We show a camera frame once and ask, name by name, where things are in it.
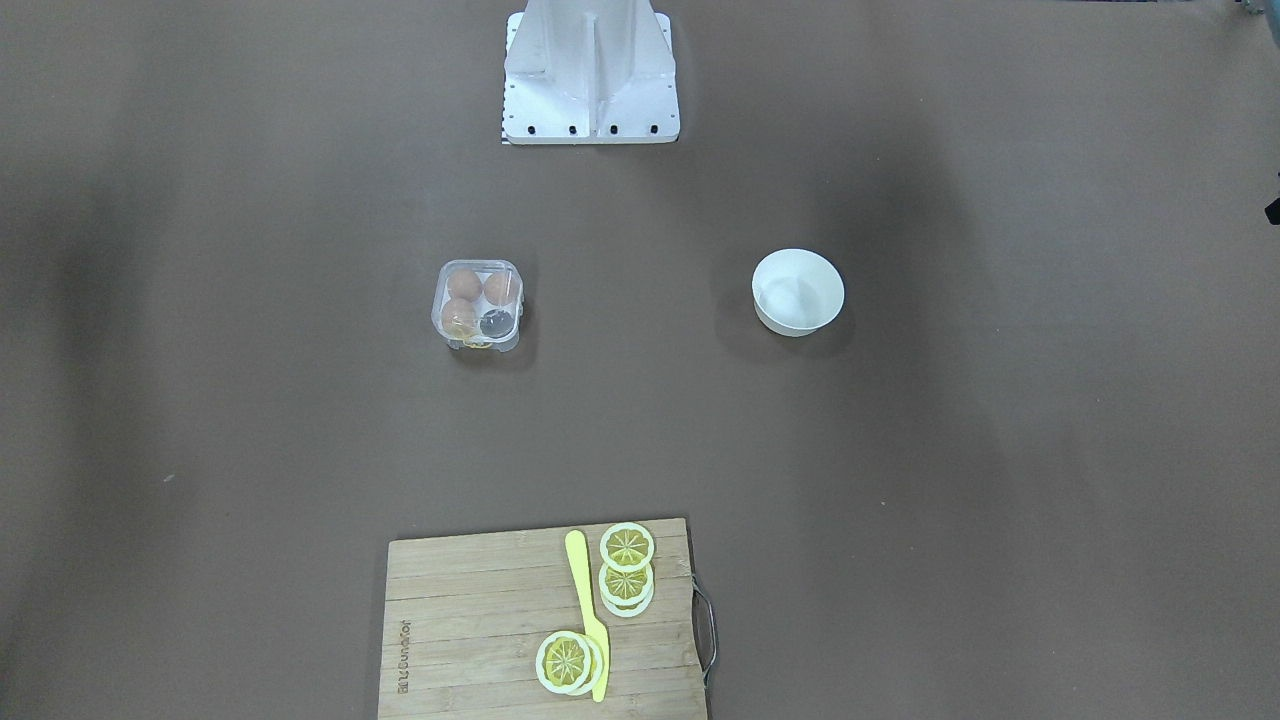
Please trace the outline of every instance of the lemon slice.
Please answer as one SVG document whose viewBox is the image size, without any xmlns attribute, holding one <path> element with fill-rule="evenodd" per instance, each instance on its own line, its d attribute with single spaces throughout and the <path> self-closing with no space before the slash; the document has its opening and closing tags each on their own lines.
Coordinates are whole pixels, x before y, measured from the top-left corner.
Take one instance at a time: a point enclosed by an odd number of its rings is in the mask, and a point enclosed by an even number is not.
<svg viewBox="0 0 1280 720">
<path fill-rule="evenodd" d="M 582 687 L 591 674 L 591 650 L 586 638 L 570 630 L 547 635 L 534 660 L 538 682 L 556 694 L 568 694 Z"/>
<path fill-rule="evenodd" d="M 600 565 L 599 587 L 600 600 L 617 607 L 640 605 L 640 601 L 653 594 L 653 565 L 630 573 L 620 573 L 608 565 Z"/>
<path fill-rule="evenodd" d="M 640 601 L 639 605 L 634 605 L 631 607 L 618 607 L 617 605 L 613 605 L 612 602 L 604 598 L 600 598 L 600 602 L 604 603 L 605 610 L 617 615 L 618 618 L 635 618 L 636 615 L 644 612 L 645 607 L 649 607 L 649 603 L 653 602 L 653 592 L 650 591 L 649 594 L 646 594 L 644 600 Z"/>
<path fill-rule="evenodd" d="M 600 537 L 600 557 L 620 573 L 639 570 L 653 560 L 653 536 L 644 525 L 618 523 Z"/>
<path fill-rule="evenodd" d="M 581 638 L 586 641 L 586 647 L 591 648 L 591 676 L 582 683 L 581 688 L 567 693 L 571 696 L 581 696 L 591 692 L 595 688 L 595 683 L 600 680 L 600 673 L 604 670 L 604 653 L 600 651 L 600 646 L 586 635 L 581 635 Z"/>
</svg>

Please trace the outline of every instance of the knife handle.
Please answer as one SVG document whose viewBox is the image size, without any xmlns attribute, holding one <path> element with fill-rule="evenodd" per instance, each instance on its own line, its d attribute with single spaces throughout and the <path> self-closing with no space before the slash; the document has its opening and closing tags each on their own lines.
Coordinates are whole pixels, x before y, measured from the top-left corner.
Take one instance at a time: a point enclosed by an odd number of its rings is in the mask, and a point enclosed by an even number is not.
<svg viewBox="0 0 1280 720">
<path fill-rule="evenodd" d="M 577 589 L 577 603 L 582 609 L 585 624 L 586 618 L 595 618 L 595 603 L 591 602 L 591 562 L 582 530 L 570 530 L 564 536 L 564 552 L 568 555 L 568 569 L 573 573 L 573 587 Z"/>
</svg>

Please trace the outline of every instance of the white bowl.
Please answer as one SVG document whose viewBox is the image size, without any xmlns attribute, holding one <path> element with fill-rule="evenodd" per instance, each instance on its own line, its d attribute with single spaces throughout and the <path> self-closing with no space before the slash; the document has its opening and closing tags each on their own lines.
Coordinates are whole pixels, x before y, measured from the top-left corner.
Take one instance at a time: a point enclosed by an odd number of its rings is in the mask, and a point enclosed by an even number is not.
<svg viewBox="0 0 1280 720">
<path fill-rule="evenodd" d="M 836 319 L 845 306 L 845 282 L 826 258 L 790 247 L 771 252 L 751 275 L 755 314 L 771 331 L 806 336 Z"/>
</svg>

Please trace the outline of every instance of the clear plastic container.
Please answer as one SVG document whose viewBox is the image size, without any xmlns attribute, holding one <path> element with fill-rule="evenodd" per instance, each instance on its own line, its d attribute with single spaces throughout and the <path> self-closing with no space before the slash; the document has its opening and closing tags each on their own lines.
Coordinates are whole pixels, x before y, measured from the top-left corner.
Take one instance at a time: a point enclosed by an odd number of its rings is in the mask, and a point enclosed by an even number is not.
<svg viewBox="0 0 1280 720">
<path fill-rule="evenodd" d="M 435 283 L 431 323 L 449 347 L 507 352 L 520 342 L 525 283 L 506 260 L 449 260 Z"/>
</svg>

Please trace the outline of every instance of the metal handle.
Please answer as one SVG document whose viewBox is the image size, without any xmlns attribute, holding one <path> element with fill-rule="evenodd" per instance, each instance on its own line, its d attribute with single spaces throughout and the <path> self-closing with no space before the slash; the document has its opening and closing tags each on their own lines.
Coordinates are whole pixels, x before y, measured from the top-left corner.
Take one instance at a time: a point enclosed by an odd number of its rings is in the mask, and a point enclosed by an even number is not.
<svg viewBox="0 0 1280 720">
<path fill-rule="evenodd" d="M 716 609 L 712 607 L 712 598 L 707 597 L 703 592 L 703 587 L 698 584 L 698 575 L 694 575 L 694 598 L 703 598 L 703 605 L 707 606 L 707 630 L 712 641 L 712 657 L 705 664 L 703 664 L 703 653 L 698 653 L 698 664 L 703 669 L 703 688 L 710 689 L 712 687 L 712 667 L 716 666 L 716 659 L 719 656 L 719 635 L 716 632 Z"/>
</svg>

